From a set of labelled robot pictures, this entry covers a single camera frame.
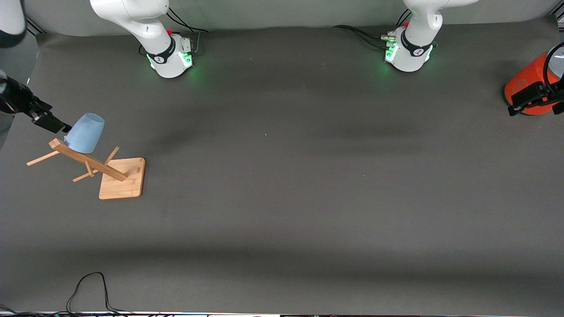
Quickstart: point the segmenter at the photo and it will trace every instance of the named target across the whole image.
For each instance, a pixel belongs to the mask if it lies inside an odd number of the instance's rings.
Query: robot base
[[[399,27],[394,31],[388,32],[388,35],[396,36],[396,39],[398,40],[386,51],[385,61],[392,64],[395,68],[402,72],[415,72],[429,60],[429,54],[431,53],[431,50],[433,50],[433,46],[431,46],[431,48],[421,56],[411,56],[410,51],[405,48],[399,40],[405,29],[405,27]]]
[[[192,67],[192,45],[189,38],[183,38],[178,34],[172,34],[171,38],[175,42],[174,53],[168,58],[166,63],[158,64],[148,55],[151,67],[164,78],[174,78],[182,75],[184,71]]]

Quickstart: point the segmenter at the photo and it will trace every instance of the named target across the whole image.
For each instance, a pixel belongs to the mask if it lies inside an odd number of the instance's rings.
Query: table surface
[[[94,156],[145,157],[144,194],[101,201],[64,156],[27,167],[54,136],[17,117],[0,302],[60,310],[102,271],[126,310],[561,316],[564,118],[500,96],[554,18],[437,41],[401,73],[348,30],[212,32],[165,80],[132,36],[41,38],[30,88],[64,121],[104,117]],[[73,308],[102,310],[83,287]]]

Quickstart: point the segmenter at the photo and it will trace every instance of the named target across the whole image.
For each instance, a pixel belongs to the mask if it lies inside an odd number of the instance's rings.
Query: orange cylinder
[[[543,79],[543,67],[544,62],[547,60],[548,52],[542,53],[537,59],[535,59],[531,64],[529,64],[525,69],[519,72],[515,77],[513,77],[504,87],[504,96],[505,101],[507,101],[510,105],[513,105],[511,100],[511,96],[515,93],[525,89],[530,84],[534,82],[541,81],[544,83]],[[551,70],[550,67],[548,68],[548,81],[549,83],[555,83],[559,81],[560,78],[556,76]],[[530,116],[538,116],[544,115],[552,110],[552,106],[556,103],[547,104],[547,105],[540,105],[537,107],[526,108],[523,110],[523,113]]]

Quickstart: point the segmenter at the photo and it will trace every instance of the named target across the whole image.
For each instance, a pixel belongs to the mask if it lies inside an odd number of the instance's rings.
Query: light blue plastic cup
[[[65,144],[79,153],[92,153],[103,130],[102,117],[95,113],[85,113],[67,134]]]

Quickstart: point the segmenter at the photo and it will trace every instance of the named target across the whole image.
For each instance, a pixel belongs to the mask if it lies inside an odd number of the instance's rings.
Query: square wooden board
[[[143,176],[145,175],[145,159],[142,157],[123,158],[111,160],[109,166],[125,173],[127,178],[120,182],[108,176],[102,175],[100,185],[100,199],[132,198],[141,196],[143,190]]]

